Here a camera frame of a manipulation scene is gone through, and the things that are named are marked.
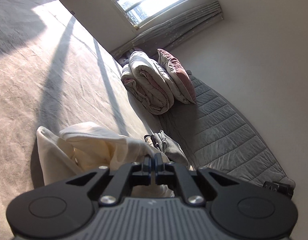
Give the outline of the cream bear print garment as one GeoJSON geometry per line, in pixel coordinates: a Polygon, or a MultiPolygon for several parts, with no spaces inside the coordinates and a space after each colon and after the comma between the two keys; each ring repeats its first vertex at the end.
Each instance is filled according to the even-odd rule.
{"type": "Polygon", "coordinates": [[[146,155],[154,157],[159,152],[140,139],[118,135],[93,122],[69,126],[59,135],[40,126],[37,145],[45,185],[100,166],[115,171],[123,164],[141,163],[146,155]]]}

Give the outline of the folded grey sweater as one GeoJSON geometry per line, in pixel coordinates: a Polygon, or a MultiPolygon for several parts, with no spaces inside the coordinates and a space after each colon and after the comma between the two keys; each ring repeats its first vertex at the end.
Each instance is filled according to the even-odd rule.
{"type": "Polygon", "coordinates": [[[150,136],[153,146],[165,154],[170,161],[189,168],[190,164],[179,143],[170,138],[163,130],[150,136]]]}

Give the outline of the grey quilted blanket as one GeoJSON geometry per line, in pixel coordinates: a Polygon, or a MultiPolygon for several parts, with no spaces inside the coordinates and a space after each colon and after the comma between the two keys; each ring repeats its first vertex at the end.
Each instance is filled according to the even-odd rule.
{"type": "Polygon", "coordinates": [[[159,116],[163,131],[178,142],[193,168],[208,167],[254,185],[295,187],[260,134],[224,97],[187,72],[196,103],[176,101],[159,116]]]}

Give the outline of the small black device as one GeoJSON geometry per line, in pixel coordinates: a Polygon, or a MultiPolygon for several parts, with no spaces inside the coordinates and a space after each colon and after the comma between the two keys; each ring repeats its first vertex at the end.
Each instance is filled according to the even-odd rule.
{"type": "Polygon", "coordinates": [[[277,181],[274,182],[266,181],[264,182],[262,187],[271,190],[273,192],[283,194],[289,199],[292,199],[294,194],[294,188],[291,185],[280,183],[277,181]]]}

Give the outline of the maroon white pillow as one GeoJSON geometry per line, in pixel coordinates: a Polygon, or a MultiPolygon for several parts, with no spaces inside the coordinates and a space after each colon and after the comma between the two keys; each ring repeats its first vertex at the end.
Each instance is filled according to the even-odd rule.
{"type": "Polygon", "coordinates": [[[194,85],[179,60],[163,49],[157,49],[158,63],[165,68],[181,94],[189,103],[196,103],[194,85]]]}

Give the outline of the grey patterned curtain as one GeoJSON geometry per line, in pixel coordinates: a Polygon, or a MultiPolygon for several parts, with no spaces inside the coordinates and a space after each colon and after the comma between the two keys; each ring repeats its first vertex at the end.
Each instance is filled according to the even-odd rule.
{"type": "Polygon", "coordinates": [[[202,4],[149,28],[110,54],[118,60],[127,52],[139,48],[148,56],[155,56],[158,48],[170,51],[221,20],[223,12],[218,1],[202,4]]]}

